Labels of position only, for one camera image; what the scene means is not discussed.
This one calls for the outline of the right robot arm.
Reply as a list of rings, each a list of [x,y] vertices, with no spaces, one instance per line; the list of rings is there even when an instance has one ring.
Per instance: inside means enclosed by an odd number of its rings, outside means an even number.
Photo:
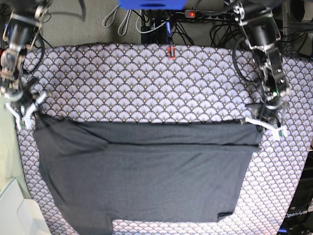
[[[32,78],[26,85],[22,76],[29,72],[23,68],[26,53],[40,37],[44,15],[51,5],[50,0],[2,0],[12,9],[2,39],[7,48],[0,57],[0,94],[6,109],[15,118],[18,129],[32,127],[31,116],[46,98],[45,92],[32,95],[30,88],[38,80]]]

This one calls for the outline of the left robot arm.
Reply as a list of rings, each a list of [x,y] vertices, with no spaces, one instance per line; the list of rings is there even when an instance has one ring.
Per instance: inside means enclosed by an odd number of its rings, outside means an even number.
[[[243,35],[239,41],[246,43],[260,71],[259,78],[249,81],[240,71],[236,49],[233,49],[232,60],[240,78],[261,88],[260,101],[247,105],[255,113],[252,117],[246,117],[245,122],[256,125],[258,131],[271,131],[272,138],[280,141],[288,134],[278,112],[286,110],[283,98],[290,93],[290,86],[277,47],[281,35],[272,8],[251,0],[235,0],[230,7]]]

